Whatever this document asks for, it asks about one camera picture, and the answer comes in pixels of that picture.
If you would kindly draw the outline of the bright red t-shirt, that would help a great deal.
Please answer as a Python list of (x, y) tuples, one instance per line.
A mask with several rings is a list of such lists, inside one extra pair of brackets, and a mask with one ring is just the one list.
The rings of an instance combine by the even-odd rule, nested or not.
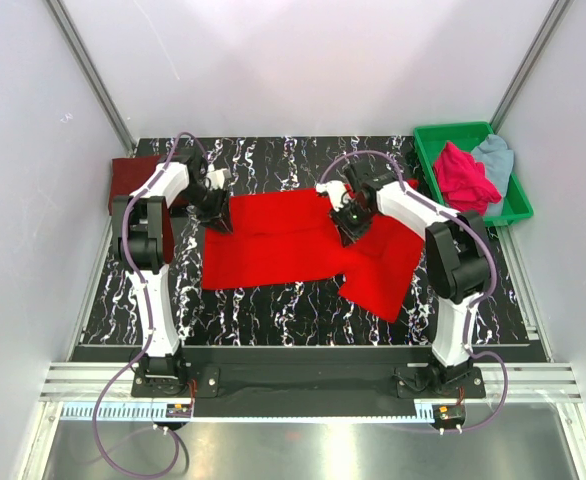
[(330, 209), (329, 199), (312, 189), (232, 197), (232, 233), (205, 234), (203, 288), (310, 282), (342, 274), (340, 296), (395, 322), (423, 240), (399, 221), (377, 215), (360, 240), (343, 246)]

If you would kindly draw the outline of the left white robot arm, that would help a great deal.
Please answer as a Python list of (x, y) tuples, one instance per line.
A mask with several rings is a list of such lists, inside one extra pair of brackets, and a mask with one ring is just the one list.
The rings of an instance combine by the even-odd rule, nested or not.
[(169, 295), (168, 272), (175, 248), (171, 210), (191, 207), (201, 226), (232, 233), (225, 187), (229, 177), (228, 170), (214, 168), (197, 147), (112, 162), (111, 253), (131, 281), (143, 330), (142, 351), (130, 361), (132, 392), (137, 397), (196, 392)]

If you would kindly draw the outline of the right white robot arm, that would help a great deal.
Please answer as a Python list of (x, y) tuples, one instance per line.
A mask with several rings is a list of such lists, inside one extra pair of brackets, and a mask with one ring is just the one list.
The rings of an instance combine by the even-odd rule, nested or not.
[(361, 240), (377, 216), (398, 221), (424, 242), (427, 278), (439, 303), (437, 330), (427, 365), (396, 371), (399, 391), (411, 397), (460, 395), (477, 357), (472, 336), (479, 305), (497, 282), (483, 218), (422, 195), (403, 179), (395, 160), (382, 175), (373, 174), (353, 153), (339, 160), (346, 179), (323, 174), (315, 190), (330, 200), (330, 218), (343, 245)]

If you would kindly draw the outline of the folded maroon t-shirt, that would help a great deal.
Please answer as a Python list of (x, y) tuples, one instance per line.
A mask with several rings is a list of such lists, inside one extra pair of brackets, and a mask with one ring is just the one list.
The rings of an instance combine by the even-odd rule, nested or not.
[[(116, 158), (112, 160), (112, 178), (108, 200), (108, 212), (113, 214), (113, 200), (117, 196), (134, 197), (138, 191), (147, 187), (147, 183), (157, 176), (165, 163), (165, 155), (136, 158)], [(178, 195), (184, 191), (191, 180), (184, 164), (173, 161), (159, 180), (149, 188), (143, 199), (163, 196), (170, 207)]]

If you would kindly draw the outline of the pink crumpled t-shirt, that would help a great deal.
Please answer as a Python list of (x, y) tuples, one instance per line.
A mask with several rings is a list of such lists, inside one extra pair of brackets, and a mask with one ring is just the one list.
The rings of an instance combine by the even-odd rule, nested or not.
[(484, 215), (502, 195), (487, 178), (485, 166), (474, 157), (447, 142), (433, 164), (433, 172), (447, 205), (459, 211), (475, 211)]

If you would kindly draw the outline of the grey-blue crumpled t-shirt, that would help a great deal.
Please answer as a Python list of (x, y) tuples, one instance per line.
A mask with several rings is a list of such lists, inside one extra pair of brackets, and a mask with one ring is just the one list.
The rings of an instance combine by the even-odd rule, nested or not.
[(499, 202), (489, 204), (484, 216), (500, 216), (508, 192), (510, 175), (513, 171), (514, 151), (500, 136), (489, 134), (471, 151), (471, 155), (477, 163), (484, 165), (486, 178), (501, 195)]

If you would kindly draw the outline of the right orange connector block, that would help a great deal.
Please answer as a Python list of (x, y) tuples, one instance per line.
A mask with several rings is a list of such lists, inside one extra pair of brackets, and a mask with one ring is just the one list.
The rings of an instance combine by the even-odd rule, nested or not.
[(442, 421), (453, 421), (463, 419), (466, 416), (463, 405), (442, 405), (436, 409), (436, 418)]

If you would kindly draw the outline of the orange connector block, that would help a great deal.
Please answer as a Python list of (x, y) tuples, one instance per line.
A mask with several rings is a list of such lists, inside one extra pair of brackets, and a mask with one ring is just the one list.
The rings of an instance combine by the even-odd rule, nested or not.
[(168, 404), (167, 417), (169, 418), (191, 418), (192, 406), (190, 404)]
[(463, 405), (442, 405), (436, 409), (436, 418), (442, 421), (453, 421), (463, 419), (466, 416)]

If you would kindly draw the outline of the left orange connector block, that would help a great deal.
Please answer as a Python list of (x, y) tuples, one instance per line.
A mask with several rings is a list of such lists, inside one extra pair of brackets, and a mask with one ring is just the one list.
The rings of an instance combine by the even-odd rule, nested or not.
[(190, 404), (168, 404), (167, 417), (169, 418), (191, 418), (192, 406)]

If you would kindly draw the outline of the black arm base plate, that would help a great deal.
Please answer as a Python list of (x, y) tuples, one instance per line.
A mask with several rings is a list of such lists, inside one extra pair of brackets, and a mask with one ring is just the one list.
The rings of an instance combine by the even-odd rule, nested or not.
[(135, 397), (194, 399), (199, 418), (400, 417), (416, 400), (486, 396), (467, 361), (444, 371), (428, 347), (187, 347), (176, 366), (143, 360)]

